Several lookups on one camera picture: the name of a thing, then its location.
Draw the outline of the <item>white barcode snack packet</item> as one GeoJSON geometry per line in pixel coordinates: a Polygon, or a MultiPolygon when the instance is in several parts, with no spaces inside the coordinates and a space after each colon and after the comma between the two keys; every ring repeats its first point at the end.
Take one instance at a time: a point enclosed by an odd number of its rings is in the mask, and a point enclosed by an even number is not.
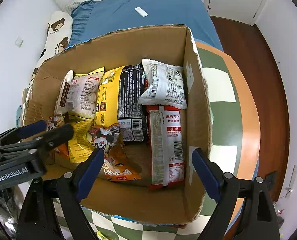
{"type": "Polygon", "coordinates": [[[183,67],[142,59],[148,88],[138,99],[140,105],[168,105],[187,109],[184,94],[183,67]]]}

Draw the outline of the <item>white remote control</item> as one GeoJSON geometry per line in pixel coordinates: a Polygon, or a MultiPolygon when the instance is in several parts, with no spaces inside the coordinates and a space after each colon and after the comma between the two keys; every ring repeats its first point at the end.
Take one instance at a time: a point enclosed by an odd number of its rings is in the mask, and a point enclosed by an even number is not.
{"type": "Polygon", "coordinates": [[[142,17],[148,16],[148,13],[145,10],[143,10],[141,7],[136,7],[135,11],[142,17]]]}

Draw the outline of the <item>red white noodle packet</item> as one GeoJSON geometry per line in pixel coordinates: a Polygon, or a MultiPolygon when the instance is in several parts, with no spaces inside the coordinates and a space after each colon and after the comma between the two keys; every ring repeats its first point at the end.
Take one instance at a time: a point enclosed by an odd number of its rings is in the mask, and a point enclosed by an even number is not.
{"type": "Polygon", "coordinates": [[[157,190],[184,183],[185,160],[180,109],[148,106],[151,144],[151,186],[157,190]]]}

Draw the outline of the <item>yellow crinkled snack bag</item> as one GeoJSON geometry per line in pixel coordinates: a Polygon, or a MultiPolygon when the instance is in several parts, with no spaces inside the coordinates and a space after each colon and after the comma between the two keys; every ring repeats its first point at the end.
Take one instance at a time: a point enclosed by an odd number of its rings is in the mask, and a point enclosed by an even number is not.
{"type": "Polygon", "coordinates": [[[71,163],[81,163],[93,152],[93,146],[88,141],[88,132],[93,125],[93,119],[71,122],[73,127],[73,137],[68,141],[69,161],[71,163]]]}

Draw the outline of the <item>blue bed sheet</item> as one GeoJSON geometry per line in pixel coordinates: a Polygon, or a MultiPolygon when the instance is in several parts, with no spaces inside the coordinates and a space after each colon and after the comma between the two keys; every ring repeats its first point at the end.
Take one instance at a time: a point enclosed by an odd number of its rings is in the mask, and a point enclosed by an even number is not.
{"type": "Polygon", "coordinates": [[[184,24],[191,29],[195,39],[223,49],[202,0],[85,1],[73,10],[71,17],[70,46],[122,29],[184,24]],[[148,16],[140,16],[136,7],[141,7],[148,16]]]}

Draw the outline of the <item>beige printed snack bag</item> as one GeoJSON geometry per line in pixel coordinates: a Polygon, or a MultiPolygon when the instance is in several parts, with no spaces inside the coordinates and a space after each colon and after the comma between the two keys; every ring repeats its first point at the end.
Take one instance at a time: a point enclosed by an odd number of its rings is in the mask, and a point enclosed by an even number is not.
{"type": "Polygon", "coordinates": [[[54,114],[67,113],[84,119],[94,118],[97,91],[104,72],[104,67],[88,74],[68,71],[61,83],[54,114]]]}

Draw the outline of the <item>milk carton cardboard box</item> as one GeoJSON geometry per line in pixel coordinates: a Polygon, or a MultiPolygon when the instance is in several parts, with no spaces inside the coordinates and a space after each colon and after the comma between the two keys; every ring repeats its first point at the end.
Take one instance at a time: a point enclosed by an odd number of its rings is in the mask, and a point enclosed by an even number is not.
{"type": "MultiPolygon", "coordinates": [[[[155,25],[118,30],[79,43],[45,61],[37,71],[32,97],[24,111],[25,125],[53,115],[61,82],[69,70],[89,73],[132,65],[143,58],[183,67],[187,109],[184,119],[185,161],[198,147],[210,152],[212,124],[206,81],[195,41],[183,25],[155,25]]],[[[183,225],[195,220],[202,208],[205,189],[190,164],[185,184],[166,190],[114,183],[97,179],[83,207],[109,216],[120,216],[145,224],[183,225]]]]}

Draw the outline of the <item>bear print pillow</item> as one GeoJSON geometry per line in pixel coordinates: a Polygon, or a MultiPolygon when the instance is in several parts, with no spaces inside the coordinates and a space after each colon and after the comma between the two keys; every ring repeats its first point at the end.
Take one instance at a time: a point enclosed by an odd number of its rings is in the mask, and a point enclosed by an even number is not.
{"type": "Polygon", "coordinates": [[[33,81],[38,68],[44,61],[65,50],[72,35],[73,19],[63,11],[56,11],[48,22],[46,44],[31,76],[33,81]]]}

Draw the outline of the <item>yellow black snack bag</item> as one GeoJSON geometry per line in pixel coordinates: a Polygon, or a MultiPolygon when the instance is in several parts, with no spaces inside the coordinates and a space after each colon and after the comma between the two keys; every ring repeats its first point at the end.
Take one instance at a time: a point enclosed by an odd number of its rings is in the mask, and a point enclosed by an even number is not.
{"type": "Polygon", "coordinates": [[[124,142],[147,141],[147,114],[139,104],[145,82],[141,63],[106,71],[97,91],[94,123],[105,128],[119,124],[124,142]]]}

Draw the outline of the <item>green white checkered tablecloth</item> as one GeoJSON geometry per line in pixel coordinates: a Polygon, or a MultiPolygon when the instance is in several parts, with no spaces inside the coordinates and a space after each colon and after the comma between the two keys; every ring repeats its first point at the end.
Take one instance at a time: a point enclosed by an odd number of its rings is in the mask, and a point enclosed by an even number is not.
{"type": "MultiPolygon", "coordinates": [[[[213,113],[211,161],[223,171],[242,179],[257,176],[260,150],[260,121],[247,82],[234,60],[196,40],[210,92],[213,113]]],[[[120,217],[110,217],[83,209],[89,224],[103,239],[197,239],[210,219],[216,203],[208,197],[196,220],[184,228],[149,226],[120,217]]]]}

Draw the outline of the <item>orange snack packet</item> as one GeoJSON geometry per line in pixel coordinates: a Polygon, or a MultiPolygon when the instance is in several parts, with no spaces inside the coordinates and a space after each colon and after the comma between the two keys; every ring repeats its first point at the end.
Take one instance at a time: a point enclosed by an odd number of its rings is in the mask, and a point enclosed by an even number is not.
{"type": "MultiPolygon", "coordinates": [[[[96,147],[89,143],[79,144],[75,140],[70,140],[69,143],[62,144],[54,150],[55,163],[74,170],[80,163],[86,161],[95,149],[96,147]]],[[[142,178],[135,165],[126,156],[121,144],[113,146],[105,153],[98,177],[108,181],[134,181],[142,178]]]]}

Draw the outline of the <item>cartoon face snack packet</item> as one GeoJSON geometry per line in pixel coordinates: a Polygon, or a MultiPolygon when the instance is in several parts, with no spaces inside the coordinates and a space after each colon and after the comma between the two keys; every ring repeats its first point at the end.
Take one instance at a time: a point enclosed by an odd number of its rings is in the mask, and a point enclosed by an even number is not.
{"type": "Polygon", "coordinates": [[[107,153],[113,146],[116,145],[120,137],[120,125],[113,124],[108,128],[103,128],[94,125],[87,134],[87,140],[95,148],[102,149],[107,153]]]}

